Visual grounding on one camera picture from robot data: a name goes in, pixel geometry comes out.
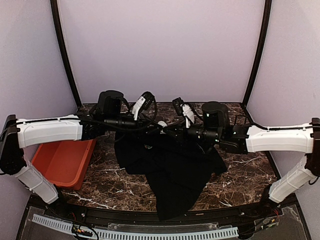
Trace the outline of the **black t-shirt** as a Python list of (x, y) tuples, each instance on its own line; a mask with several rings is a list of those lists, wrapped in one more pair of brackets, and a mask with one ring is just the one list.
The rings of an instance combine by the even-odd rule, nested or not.
[(128, 174), (146, 177), (156, 204), (180, 207), (182, 212), (194, 206), (212, 174), (227, 171), (213, 145), (196, 141), (180, 145), (163, 133), (138, 136), (116, 132), (114, 151), (117, 163)]

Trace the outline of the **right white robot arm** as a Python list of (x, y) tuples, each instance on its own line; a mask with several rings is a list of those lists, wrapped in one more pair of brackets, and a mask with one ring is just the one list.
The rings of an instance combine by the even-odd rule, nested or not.
[(255, 205), (255, 213), (266, 217), (288, 195), (320, 176), (320, 120), (293, 126), (261, 126), (255, 122), (230, 124), (228, 107), (217, 101), (201, 106), (201, 124), (195, 122), (197, 113), (181, 98), (172, 102), (176, 113), (184, 117), (185, 126), (171, 125), (165, 132), (180, 141), (207, 142), (233, 154), (265, 151), (292, 151), (304, 157), (281, 179), (266, 189), (266, 198)]

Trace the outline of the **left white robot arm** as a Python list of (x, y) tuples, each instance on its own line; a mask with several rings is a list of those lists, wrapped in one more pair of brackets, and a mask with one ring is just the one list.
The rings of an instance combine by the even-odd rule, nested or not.
[(156, 104), (155, 96), (144, 92), (129, 105), (124, 94), (116, 90), (100, 93), (89, 113), (70, 114), (42, 119), (6, 118), (0, 134), (0, 171), (11, 175), (37, 194), (60, 218), (67, 218), (70, 206), (59, 199), (59, 192), (31, 163), (24, 158), (24, 148), (59, 141), (86, 141), (106, 132), (143, 133), (154, 120), (139, 119), (139, 114)]

